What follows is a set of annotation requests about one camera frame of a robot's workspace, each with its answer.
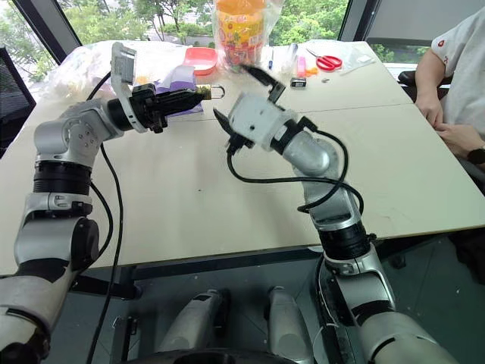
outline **robotic arm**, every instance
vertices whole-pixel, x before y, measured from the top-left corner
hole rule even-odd
[[[339,160],[334,147],[315,139],[306,129],[318,131],[309,119],[296,123],[294,111],[276,101],[283,84],[264,71],[245,69],[265,86],[272,86],[268,99],[243,93],[226,117],[214,113],[230,135],[230,157],[243,146],[260,145],[276,150],[299,177],[338,178]],[[339,188],[325,203],[330,184],[303,182],[305,201],[324,248],[324,259],[343,295],[353,324],[357,327],[366,362],[376,364],[441,363],[456,361],[411,318],[396,311],[393,291],[367,235],[352,194]]]
[[[101,144],[125,131],[160,133],[166,117],[210,98],[207,87],[155,94],[152,84],[133,94],[134,51],[113,47],[111,83],[119,99],[95,99],[40,124],[33,192],[27,197],[15,242],[18,271],[0,280],[2,364],[38,363],[49,353],[50,333],[73,279],[99,254],[99,230],[87,218],[92,166]]]

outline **person's hand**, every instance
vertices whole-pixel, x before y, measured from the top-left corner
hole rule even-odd
[[[485,146],[485,141],[471,125],[439,124],[436,132],[454,155],[465,159],[472,150]]]
[[[416,106],[432,127],[443,123],[443,108],[436,92],[418,94]]]

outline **window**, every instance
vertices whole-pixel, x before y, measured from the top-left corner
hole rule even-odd
[[[214,47],[213,0],[58,0],[83,44],[152,40]],[[348,0],[286,0],[272,46],[336,39]]]
[[[423,54],[430,48],[419,45],[372,42],[370,46],[396,79],[403,71],[414,71]]]
[[[36,98],[41,82],[56,63],[11,0],[0,0],[0,46],[7,49],[18,73]]]
[[[271,46],[337,39],[348,0],[286,0],[270,35]]]
[[[370,44],[371,48],[384,63],[417,64],[430,47],[402,44]]]

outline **wristwatch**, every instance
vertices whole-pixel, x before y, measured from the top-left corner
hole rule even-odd
[[[469,152],[467,160],[474,165],[481,165],[482,163],[485,163],[485,146]]]

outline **purple object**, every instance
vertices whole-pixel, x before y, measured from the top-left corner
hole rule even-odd
[[[193,89],[196,90],[196,76],[194,75],[195,68],[192,66],[177,66],[163,81],[155,81],[155,91],[157,94],[165,93],[167,91],[177,91],[178,89]],[[171,116],[193,114],[202,112],[202,104],[198,104],[195,108],[190,110],[178,112]]]

